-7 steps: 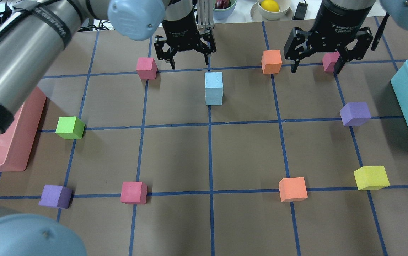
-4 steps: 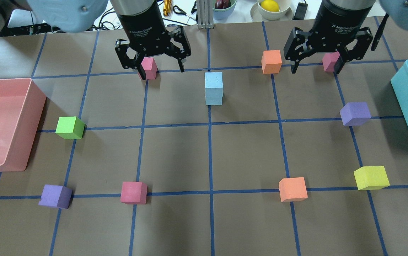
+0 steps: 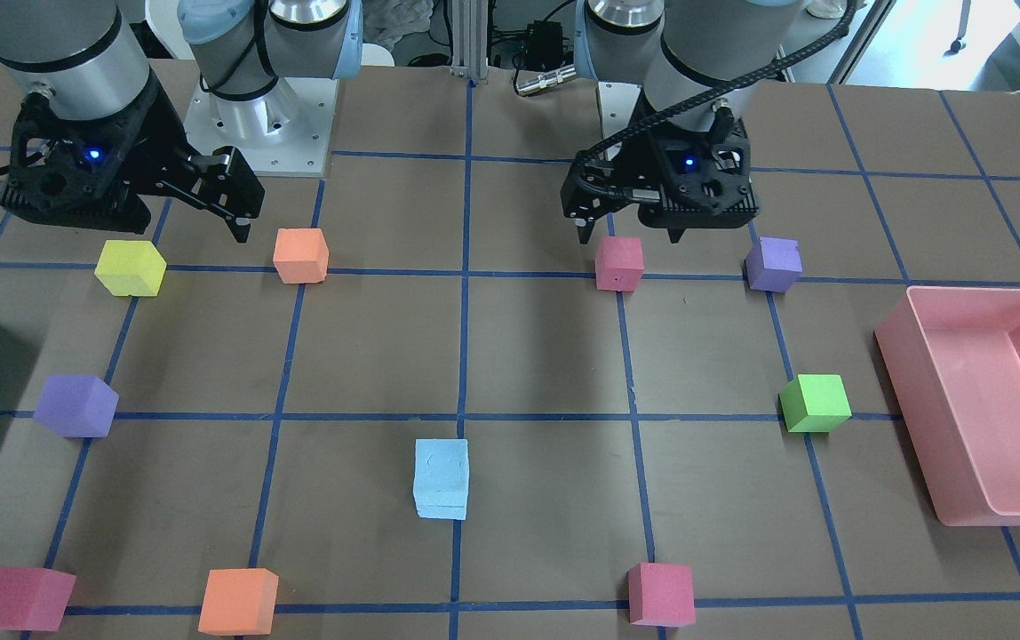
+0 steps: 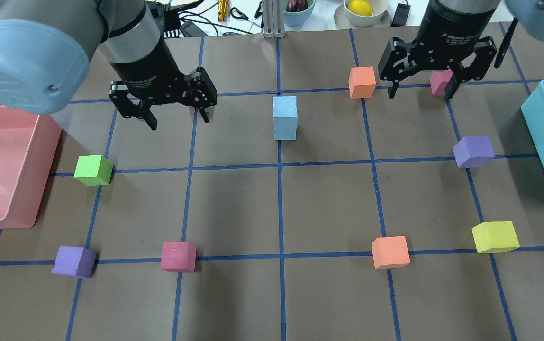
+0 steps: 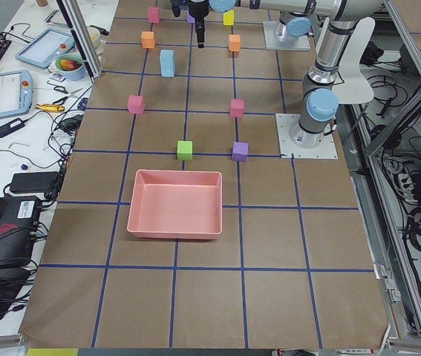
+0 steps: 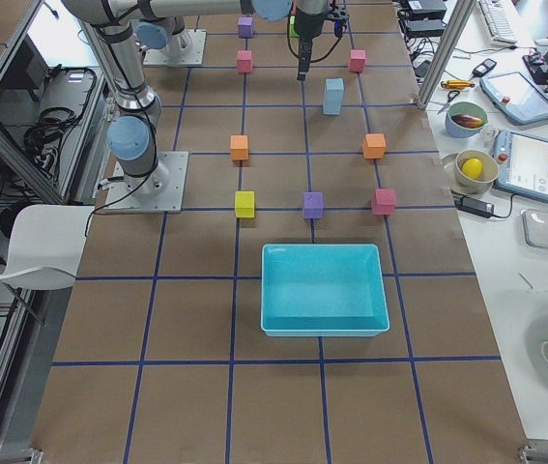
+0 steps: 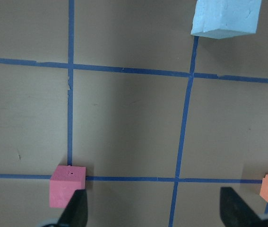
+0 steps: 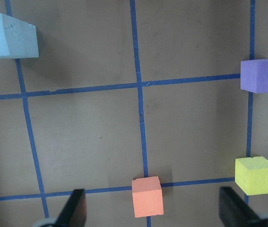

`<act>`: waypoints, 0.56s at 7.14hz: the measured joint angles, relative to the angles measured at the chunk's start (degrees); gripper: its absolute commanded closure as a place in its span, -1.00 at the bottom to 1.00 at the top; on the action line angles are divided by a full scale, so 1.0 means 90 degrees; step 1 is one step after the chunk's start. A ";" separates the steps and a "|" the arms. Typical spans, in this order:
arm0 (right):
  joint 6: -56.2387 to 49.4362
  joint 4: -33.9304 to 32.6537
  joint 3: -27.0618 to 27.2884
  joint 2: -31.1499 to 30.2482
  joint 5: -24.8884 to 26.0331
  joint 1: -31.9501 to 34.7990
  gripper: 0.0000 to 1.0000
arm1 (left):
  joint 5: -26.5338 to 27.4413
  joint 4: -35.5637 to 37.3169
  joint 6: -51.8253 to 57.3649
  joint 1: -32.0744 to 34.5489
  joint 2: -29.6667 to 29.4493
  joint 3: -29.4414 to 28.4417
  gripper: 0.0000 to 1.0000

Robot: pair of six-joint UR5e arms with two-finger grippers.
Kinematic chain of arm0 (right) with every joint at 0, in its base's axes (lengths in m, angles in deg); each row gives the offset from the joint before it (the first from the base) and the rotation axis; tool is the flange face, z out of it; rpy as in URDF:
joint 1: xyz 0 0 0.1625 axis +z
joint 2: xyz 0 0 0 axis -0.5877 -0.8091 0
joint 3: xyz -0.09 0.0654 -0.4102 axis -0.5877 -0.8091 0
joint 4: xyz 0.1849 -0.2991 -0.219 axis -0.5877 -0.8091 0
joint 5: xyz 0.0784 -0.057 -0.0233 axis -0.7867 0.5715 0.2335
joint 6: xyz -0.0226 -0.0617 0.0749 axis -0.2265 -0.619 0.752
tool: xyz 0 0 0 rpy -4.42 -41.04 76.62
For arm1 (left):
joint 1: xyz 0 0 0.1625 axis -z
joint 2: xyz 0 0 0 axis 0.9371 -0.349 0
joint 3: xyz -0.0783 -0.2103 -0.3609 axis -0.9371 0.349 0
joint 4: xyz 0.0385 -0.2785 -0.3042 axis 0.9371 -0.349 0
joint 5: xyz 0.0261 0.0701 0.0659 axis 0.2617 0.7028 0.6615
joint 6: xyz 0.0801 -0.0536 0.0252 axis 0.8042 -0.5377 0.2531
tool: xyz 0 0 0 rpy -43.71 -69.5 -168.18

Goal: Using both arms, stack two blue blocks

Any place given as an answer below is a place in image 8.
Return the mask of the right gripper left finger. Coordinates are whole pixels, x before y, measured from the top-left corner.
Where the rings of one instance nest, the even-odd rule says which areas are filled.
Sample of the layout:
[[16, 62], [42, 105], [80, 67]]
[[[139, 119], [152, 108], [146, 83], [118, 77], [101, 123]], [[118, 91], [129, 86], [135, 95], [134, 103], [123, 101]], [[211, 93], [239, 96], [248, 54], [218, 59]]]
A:
[[54, 223], [55, 227], [84, 227], [86, 224], [87, 208], [84, 189], [72, 191], [69, 199]]

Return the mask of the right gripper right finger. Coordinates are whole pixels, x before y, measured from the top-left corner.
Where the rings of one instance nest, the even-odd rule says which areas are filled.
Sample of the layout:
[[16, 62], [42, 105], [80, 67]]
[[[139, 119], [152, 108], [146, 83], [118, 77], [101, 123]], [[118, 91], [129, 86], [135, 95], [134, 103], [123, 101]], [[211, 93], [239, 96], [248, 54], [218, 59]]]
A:
[[260, 217], [232, 187], [220, 187], [218, 213], [224, 227], [263, 227]]

